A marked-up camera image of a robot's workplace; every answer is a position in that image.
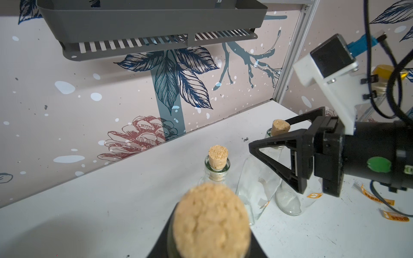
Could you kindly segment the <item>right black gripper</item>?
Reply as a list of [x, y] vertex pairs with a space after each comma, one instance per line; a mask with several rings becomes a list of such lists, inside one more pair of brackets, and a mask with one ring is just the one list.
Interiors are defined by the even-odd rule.
[[379, 182], [389, 191], [413, 187], [413, 128], [402, 121], [357, 122], [355, 132], [346, 135], [336, 117], [325, 117], [319, 107], [289, 118], [289, 125], [315, 122], [314, 132], [299, 129], [256, 140], [250, 153], [268, 166], [299, 194], [304, 193], [313, 171], [322, 179], [322, 191], [338, 197], [344, 175]]

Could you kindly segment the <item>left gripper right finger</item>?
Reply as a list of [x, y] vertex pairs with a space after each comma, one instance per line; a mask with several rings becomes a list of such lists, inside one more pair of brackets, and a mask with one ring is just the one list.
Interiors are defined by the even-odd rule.
[[251, 244], [248, 253], [248, 258], [267, 258], [267, 255], [262, 250], [253, 232], [251, 232]]

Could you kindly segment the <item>tall glass bottle gold cap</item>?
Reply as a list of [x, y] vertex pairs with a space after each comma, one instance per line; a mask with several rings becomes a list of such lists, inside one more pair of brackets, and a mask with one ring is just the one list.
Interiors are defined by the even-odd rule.
[[[319, 126], [318, 125], [316, 125], [316, 123], [314, 122], [313, 124], [311, 124], [311, 126], [310, 126], [310, 128], [308, 128], [311, 132], [314, 132], [315, 133], [315, 131], [317, 130], [317, 128], [318, 128]], [[376, 182], [376, 181], [373, 181], [373, 180], [370, 180], [371, 182], [370, 182], [370, 190], [371, 190], [371, 192], [373, 193], [373, 194], [375, 194], [375, 195], [378, 195], [378, 197], [381, 197], [379, 194], [378, 194], [378, 192], [375, 190], [375, 188], [374, 188], [374, 183]], [[398, 211], [397, 209], [395, 209], [393, 206], [390, 206], [390, 205], [388, 205], [387, 203], [385, 203], [384, 205], [386, 205], [386, 206], [388, 206], [389, 208], [390, 208], [390, 212], [394, 212], [394, 213], [398, 213], [398, 214], [400, 214], [400, 215], [403, 215], [403, 216], [407, 216], [406, 214], [404, 214], [404, 213], [402, 213], [402, 212], [400, 212], [400, 211]]]

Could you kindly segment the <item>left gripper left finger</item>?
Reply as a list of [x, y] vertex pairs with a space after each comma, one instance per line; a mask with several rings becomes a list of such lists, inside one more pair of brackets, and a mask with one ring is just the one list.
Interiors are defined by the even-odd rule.
[[175, 258], [176, 245], [173, 238], [174, 212], [171, 213], [166, 225], [164, 226], [157, 242], [148, 254], [147, 258]]

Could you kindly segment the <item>orange peeled label strip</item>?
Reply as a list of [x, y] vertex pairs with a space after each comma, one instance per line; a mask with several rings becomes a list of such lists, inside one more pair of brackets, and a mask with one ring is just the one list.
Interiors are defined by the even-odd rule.
[[394, 201], [394, 200], [389, 200], [389, 199], [386, 199], [386, 198], [383, 198], [383, 197], [378, 197], [378, 195], [375, 195], [375, 194], [369, 192], [369, 191], [365, 188], [365, 186], [364, 186], [363, 184], [361, 185], [360, 189], [361, 189], [361, 193], [362, 193], [365, 197], [367, 197], [368, 199], [370, 199], [370, 200], [372, 200], [372, 201], [375, 201], [375, 202], [377, 202], [377, 203], [382, 203], [382, 204], [387, 203], [387, 204], [390, 205], [390, 206], [394, 206], [394, 205], [395, 205], [395, 201]]
[[410, 219], [406, 216], [400, 215], [394, 212], [382, 211], [383, 216], [391, 221], [399, 221], [399, 222], [409, 222]]

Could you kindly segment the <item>square glass bottle with cork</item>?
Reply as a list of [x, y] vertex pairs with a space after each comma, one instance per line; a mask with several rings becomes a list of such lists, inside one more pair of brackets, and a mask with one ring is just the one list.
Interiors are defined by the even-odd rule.
[[[215, 183], [226, 185], [228, 173], [231, 168], [229, 151], [226, 147], [215, 145], [209, 149], [208, 155], [204, 160], [204, 176], [199, 180], [199, 184]], [[246, 207], [250, 225], [254, 225], [256, 219], [253, 212], [253, 191], [257, 177], [254, 173], [254, 157], [249, 155], [239, 174], [236, 195], [243, 201]]]

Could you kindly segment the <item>square glass bottle cork stopper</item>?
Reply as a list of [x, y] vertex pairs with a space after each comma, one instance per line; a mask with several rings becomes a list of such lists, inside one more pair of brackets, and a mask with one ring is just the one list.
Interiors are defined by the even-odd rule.
[[[267, 130], [265, 138], [284, 134], [289, 130], [290, 124], [288, 122], [276, 119], [273, 121], [272, 128]], [[279, 161], [283, 148], [283, 146], [266, 147], [259, 151]], [[246, 207], [250, 225], [254, 225], [260, 218], [280, 183], [281, 178], [268, 166], [253, 155], [248, 156], [238, 181], [236, 195]]]

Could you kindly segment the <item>round glass bottle cork stopper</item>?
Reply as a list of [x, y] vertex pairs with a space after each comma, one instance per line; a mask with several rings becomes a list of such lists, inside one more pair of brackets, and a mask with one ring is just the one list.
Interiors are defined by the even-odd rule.
[[177, 204], [168, 227], [170, 258], [244, 258], [251, 244], [244, 203], [225, 185], [204, 183]]

